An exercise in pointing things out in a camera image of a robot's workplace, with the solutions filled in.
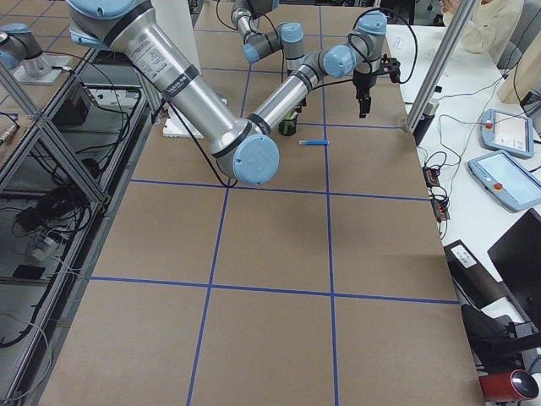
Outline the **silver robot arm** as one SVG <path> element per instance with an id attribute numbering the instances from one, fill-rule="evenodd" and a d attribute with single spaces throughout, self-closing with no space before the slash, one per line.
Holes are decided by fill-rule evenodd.
<path id="1" fill-rule="evenodd" d="M 298 22 L 279 25 L 270 23 L 271 30 L 262 32 L 253 25 L 275 10 L 279 1 L 235 1 L 231 12 L 234 29 L 243 38 L 243 55 L 249 63 L 257 63 L 275 52 L 283 52 L 287 73 L 300 67 L 305 57 L 303 27 Z"/>
<path id="2" fill-rule="evenodd" d="M 276 9 L 276 1 L 236 1 L 231 21 L 243 37 L 243 53 L 257 62 L 283 50 L 293 61 L 287 79 L 247 118 L 235 116 L 208 86 L 156 22 L 149 1 L 71 1 L 71 35 L 88 47 L 125 54 L 162 97 L 205 137 L 219 169 L 229 178 L 259 185 L 277 172 L 280 152 L 271 131 L 300 105 L 327 75 L 351 74 L 357 88 L 359 115 L 369 112 L 369 89 L 380 73 L 387 18 L 377 10 L 361 14 L 347 40 L 305 54 L 301 27 L 279 26 L 276 34 L 254 30 L 250 22 Z"/>

